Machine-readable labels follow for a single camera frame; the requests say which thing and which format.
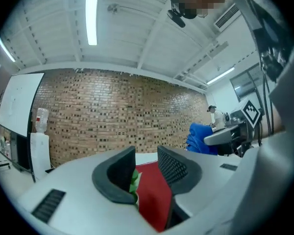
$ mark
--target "cable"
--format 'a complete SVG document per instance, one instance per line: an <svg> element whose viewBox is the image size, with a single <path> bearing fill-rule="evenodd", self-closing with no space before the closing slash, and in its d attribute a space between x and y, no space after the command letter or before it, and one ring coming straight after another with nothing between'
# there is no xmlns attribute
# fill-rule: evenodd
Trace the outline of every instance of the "cable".
<svg viewBox="0 0 294 235"><path fill-rule="evenodd" d="M268 80L267 77L265 75L265 80L266 80L266 86L267 86L267 90L268 90L268 95L270 94L270 89L269 89L269 85L268 85ZM272 110L272 101L270 100L270 110L271 110L271 135L274 134L274 124L273 124L273 110Z"/></svg>
<svg viewBox="0 0 294 235"><path fill-rule="evenodd" d="M263 74L263 95L264 95L264 103L265 103L265 113L267 118L267 125L268 125L268 136L271 136L271 125L270 125L270 119L269 119L269 113L268 113L268 106L267 106L267 99L266 99L266 85L265 85L266 75Z"/></svg>
<svg viewBox="0 0 294 235"><path fill-rule="evenodd" d="M258 99L258 102L259 102L260 108L263 110L263 109L264 109L264 106L263 106L262 100L261 100L261 98L260 98L259 91L258 91L258 89L257 89L257 86L256 86L256 84L255 84L255 81L254 81L254 79L252 78L252 76L250 75L250 73L249 73L248 71L247 71L246 73L247 73L249 79L251 80L251 82L252 82L252 84L253 84L253 86L254 86L254 88L255 88L255 92L256 92L256 96L257 96L257 99Z"/></svg>
<svg viewBox="0 0 294 235"><path fill-rule="evenodd" d="M258 123L257 127L258 127L258 145L260 147L261 146L261 142L260 142L260 122Z"/></svg>
<svg viewBox="0 0 294 235"><path fill-rule="evenodd" d="M261 135L260 135L260 146L262 145L261 141L263 140L263 124L261 121L259 122L260 124L260 130L261 130Z"/></svg>

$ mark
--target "ceiling beam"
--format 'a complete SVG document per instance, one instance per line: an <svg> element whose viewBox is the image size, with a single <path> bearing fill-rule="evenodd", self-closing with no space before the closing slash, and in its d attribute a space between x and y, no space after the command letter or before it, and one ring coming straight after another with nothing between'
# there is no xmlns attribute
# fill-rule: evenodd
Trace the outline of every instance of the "ceiling beam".
<svg viewBox="0 0 294 235"><path fill-rule="evenodd" d="M184 67L181 69L181 71L179 71L179 73L177 73L174 78L177 78L178 76L180 76L183 72L185 72L187 69L191 68L194 63L198 62L198 60L200 58L202 58L210 48L213 47L213 44L210 43L208 46L206 46L205 48L201 49L197 54L193 55L192 58L189 59L189 61L186 62L186 64L184 65Z"/></svg>
<svg viewBox="0 0 294 235"><path fill-rule="evenodd" d="M194 82L196 82L196 83L199 83L199 84L202 85L202 86L208 87L207 84L202 83L202 82L200 82L198 79L195 79L195 78L193 78L193 77L191 77L191 76L186 75L186 76L184 77L184 79L183 79L183 82L185 82L186 79L190 79L190 80L192 80L192 81L194 81Z"/></svg>
<svg viewBox="0 0 294 235"><path fill-rule="evenodd" d="M21 6L21 8L18 10L16 21L19 24L20 28L25 28L27 26L26 10L23 6ZM40 47L38 46L38 41L34 38L35 34L32 31L31 26L25 28L23 34L38 63L45 64L47 60L41 52Z"/></svg>
<svg viewBox="0 0 294 235"><path fill-rule="evenodd" d="M70 39L71 39L71 44L74 50L74 56L77 62L82 61L83 55L82 55L82 50L80 47L80 41L78 39L77 35L77 29L76 29L76 20L74 18L74 11L68 11L66 13L66 19L67 19L67 25L69 28L70 32Z"/></svg>
<svg viewBox="0 0 294 235"><path fill-rule="evenodd" d="M215 66L215 68L219 69L219 64L213 59L213 57L211 57L208 53L207 54L207 57L210 59L211 63Z"/></svg>
<svg viewBox="0 0 294 235"><path fill-rule="evenodd" d="M14 37L16 37L17 35L19 35L20 33L22 33L25 29L27 29L28 27L34 25L34 24L37 24L41 21L45 21L48 17L51 17L51 16L55 16L55 15L58 15L58 14L62 14L64 13L63 10L58 10L58 11L55 11L55 12L52 12L48 15L45 15L43 17L40 17L34 21L31 21L31 22L28 22L28 24L25 26L25 27L21 27L20 30L18 30L17 32L13 33L11 36L9 36L9 39L13 39Z"/></svg>
<svg viewBox="0 0 294 235"><path fill-rule="evenodd" d="M207 39L209 39L210 41L214 41L217 38L218 34L214 33L214 31L210 27L205 26L200 20L202 20L202 18L196 18L197 25L195 25L195 22L192 20L188 20L188 23L197 30L200 29L201 33L203 33Z"/></svg>
<svg viewBox="0 0 294 235"><path fill-rule="evenodd" d="M151 32L147 38L147 41L145 43L143 52L141 54L141 57L138 61L138 65L137 65L137 69L141 69L144 61L149 53L149 50L153 44L153 41L155 40L159 30L161 29L162 25L164 24L164 22L166 21L167 18L167 11L171 8L171 1L167 0L167 2L165 3L165 5L163 6L162 10L159 13L158 18L156 19L156 22L154 23Z"/></svg>
<svg viewBox="0 0 294 235"><path fill-rule="evenodd" d="M199 77L195 76L194 74L186 74L184 76L184 78L182 79L182 81L184 82L186 79L190 79L190 80L193 80L199 84L201 84L202 86L205 86L205 87L208 87L209 85L203 81L202 79L200 79Z"/></svg>
<svg viewBox="0 0 294 235"><path fill-rule="evenodd" d="M17 64L17 62L12 62L11 59L6 55L1 45L0 45L0 64L3 67L5 67L10 74L15 74L19 70L21 70L21 67Z"/></svg>
<svg viewBox="0 0 294 235"><path fill-rule="evenodd" d="M23 69L18 72L18 74L27 74L31 72L38 72L38 71L48 71L48 70L56 70L56 69L97 69L97 70L106 70L106 71L117 71L117 72L124 72L128 74L135 74L139 76L147 76L159 80L166 81L168 83L176 84L182 87L186 87L188 89L192 89L199 93L205 94L206 91L198 88L194 85L179 81L172 77L168 77L165 75L161 75L155 72L151 72L148 70L137 69L129 66L123 65L115 65L110 63L103 63L103 62L61 62L61 63L51 63L45 65L37 65L30 68Z"/></svg>
<svg viewBox="0 0 294 235"><path fill-rule="evenodd" d="M5 34L5 30L1 31L0 37L1 37L1 40L2 40L3 44L5 45L5 47L7 48L7 50L10 52L10 54L14 58L15 62L13 62L13 63L17 66L17 68L19 70L24 69L25 66L23 64L23 61L19 58L17 52L14 50L13 46L11 45L11 40L9 38L7 38L7 36Z"/></svg>
<svg viewBox="0 0 294 235"><path fill-rule="evenodd" d="M139 11L139 10L135 10L135 9L131 9L131 8L124 8L124 7L122 8L122 10L123 11L127 11L127 12L131 12L133 14L141 15L141 16L144 16L144 17L153 19L153 20L157 20L157 17L155 17L155 16L153 16L151 14L148 14L148 13L145 13L145 12L142 12L142 11ZM198 47L202 47L197 41L195 41L192 37L190 37L184 30L180 30L180 28L178 28L177 26L174 26L174 24L175 24L174 22L167 23L166 24L166 27L168 27L171 30L175 31L176 34L183 34L183 37L189 39L194 44L196 44Z"/></svg>

